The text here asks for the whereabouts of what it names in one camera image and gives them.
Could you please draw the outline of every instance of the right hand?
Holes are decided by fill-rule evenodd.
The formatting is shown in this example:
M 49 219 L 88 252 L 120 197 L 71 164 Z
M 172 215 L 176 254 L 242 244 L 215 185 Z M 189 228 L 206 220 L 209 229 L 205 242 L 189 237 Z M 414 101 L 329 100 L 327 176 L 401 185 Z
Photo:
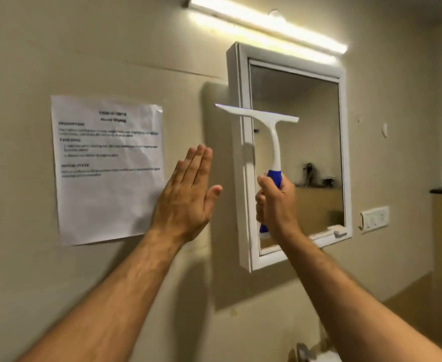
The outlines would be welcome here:
M 268 227 L 278 242 L 300 230 L 296 220 L 295 186 L 284 174 L 282 176 L 279 189 L 270 177 L 259 176 L 261 190 L 256 195 L 256 219 Z

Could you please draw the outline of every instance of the forearm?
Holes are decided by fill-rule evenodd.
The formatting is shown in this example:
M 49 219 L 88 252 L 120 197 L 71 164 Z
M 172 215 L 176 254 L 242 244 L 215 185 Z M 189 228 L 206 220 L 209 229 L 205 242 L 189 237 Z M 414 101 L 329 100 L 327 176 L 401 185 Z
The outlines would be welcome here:
M 179 241 L 147 233 L 128 258 L 20 362 L 127 361 L 180 247 Z
M 375 300 L 300 232 L 279 241 L 346 361 L 442 361 L 442 350 Z

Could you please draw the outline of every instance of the blue rubber grip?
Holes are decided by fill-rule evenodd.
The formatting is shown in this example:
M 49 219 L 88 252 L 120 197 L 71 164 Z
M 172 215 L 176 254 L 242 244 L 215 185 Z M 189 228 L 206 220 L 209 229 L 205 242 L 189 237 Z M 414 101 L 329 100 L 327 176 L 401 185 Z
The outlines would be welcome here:
M 281 179 L 282 179 L 281 171 L 273 171 L 273 170 L 270 170 L 270 171 L 268 171 L 268 176 L 269 176 L 271 179 L 273 179 L 273 182 L 274 182 L 274 183 L 276 184 L 276 186 L 279 188 L 280 185 L 281 185 Z M 268 228 L 266 227 L 266 225 L 261 224 L 261 227 L 260 227 L 260 234 L 265 234 L 265 233 L 267 233 L 267 232 L 269 232 L 269 231 L 268 231 Z

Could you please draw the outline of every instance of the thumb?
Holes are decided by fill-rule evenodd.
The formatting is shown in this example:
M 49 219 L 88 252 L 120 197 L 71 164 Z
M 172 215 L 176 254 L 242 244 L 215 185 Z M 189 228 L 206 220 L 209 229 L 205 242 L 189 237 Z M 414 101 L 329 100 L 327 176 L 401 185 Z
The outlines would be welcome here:
M 261 189 L 263 190 L 263 194 L 266 197 L 272 197 L 279 192 L 279 189 L 273 182 L 273 179 L 266 175 L 260 175 L 258 177 L 258 184 L 260 185 Z
M 211 219 L 213 214 L 214 205 L 222 192 L 222 187 L 220 185 L 215 185 L 208 189 L 206 197 L 204 197 L 204 218 L 207 220 Z

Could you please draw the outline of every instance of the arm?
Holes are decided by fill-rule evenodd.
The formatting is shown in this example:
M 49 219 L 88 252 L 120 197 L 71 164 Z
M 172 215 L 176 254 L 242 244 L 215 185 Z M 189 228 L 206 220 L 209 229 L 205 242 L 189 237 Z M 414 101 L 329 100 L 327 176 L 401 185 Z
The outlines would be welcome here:
M 160 195 L 151 229 L 128 258 L 19 362 L 127 361 L 181 247 L 208 224 L 220 186 L 207 189 L 212 150 L 191 148 Z
M 345 361 L 442 361 L 442 350 L 353 282 L 300 231 L 295 189 L 258 178 L 258 220 L 283 249 Z

